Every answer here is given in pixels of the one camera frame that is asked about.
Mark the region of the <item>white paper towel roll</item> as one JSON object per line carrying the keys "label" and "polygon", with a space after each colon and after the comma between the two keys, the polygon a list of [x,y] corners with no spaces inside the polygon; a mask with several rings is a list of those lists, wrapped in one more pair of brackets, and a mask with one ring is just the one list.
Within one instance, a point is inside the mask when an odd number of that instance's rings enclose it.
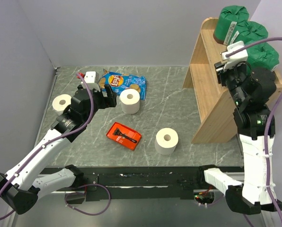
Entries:
{"label": "white paper towel roll", "polygon": [[71,96],[68,94],[62,94],[57,96],[53,102],[52,107],[54,111],[59,115],[61,115],[64,110],[71,104]]}
{"label": "white paper towel roll", "polygon": [[140,94],[135,89],[124,90],[119,97],[121,108],[125,114],[135,114],[140,108]]}
{"label": "white paper towel roll", "polygon": [[155,150],[161,155],[170,155],[178,144],[178,134],[174,129],[163,128],[155,137]]}

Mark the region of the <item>green roll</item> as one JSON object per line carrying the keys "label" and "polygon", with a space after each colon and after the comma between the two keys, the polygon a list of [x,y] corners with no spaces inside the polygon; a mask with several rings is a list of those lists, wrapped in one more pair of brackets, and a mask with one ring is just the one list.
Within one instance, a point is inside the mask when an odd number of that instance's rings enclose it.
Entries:
{"label": "green roll", "polygon": [[268,37],[267,29],[254,21],[242,21],[236,24],[228,45],[243,41],[244,45],[249,42],[255,42]]}
{"label": "green roll", "polygon": [[257,44],[247,49],[247,62],[251,69],[265,68],[273,72],[279,65],[278,52],[268,43]]}
{"label": "green roll", "polygon": [[213,38],[223,45],[228,45],[237,23],[248,20],[249,13],[244,6],[226,6],[221,10]]}

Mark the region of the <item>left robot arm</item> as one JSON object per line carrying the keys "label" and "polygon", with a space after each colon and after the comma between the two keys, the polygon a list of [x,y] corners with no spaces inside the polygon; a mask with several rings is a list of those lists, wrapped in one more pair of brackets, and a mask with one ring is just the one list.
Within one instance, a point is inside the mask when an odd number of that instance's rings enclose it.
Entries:
{"label": "left robot arm", "polygon": [[87,127],[99,109],[116,107],[116,93],[110,85],[101,90],[79,85],[70,104],[56,118],[43,139],[15,167],[0,173],[0,198],[17,214],[29,211],[42,197],[62,188],[78,190],[83,186],[84,174],[74,165],[43,178],[39,174],[48,162],[70,145]]}

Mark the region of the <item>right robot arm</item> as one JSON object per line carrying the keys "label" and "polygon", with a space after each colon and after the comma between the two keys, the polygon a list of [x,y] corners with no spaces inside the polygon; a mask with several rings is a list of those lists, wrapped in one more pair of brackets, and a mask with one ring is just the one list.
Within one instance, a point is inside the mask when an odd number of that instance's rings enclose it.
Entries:
{"label": "right robot arm", "polygon": [[275,119],[266,104],[276,91],[275,73],[265,68],[252,70],[245,61],[231,69],[225,66],[221,62],[214,65],[218,83],[228,88],[235,103],[233,116],[242,145],[244,181],[233,179],[215,165],[205,165],[199,167],[197,185],[218,189],[236,213],[282,211],[272,180]]}

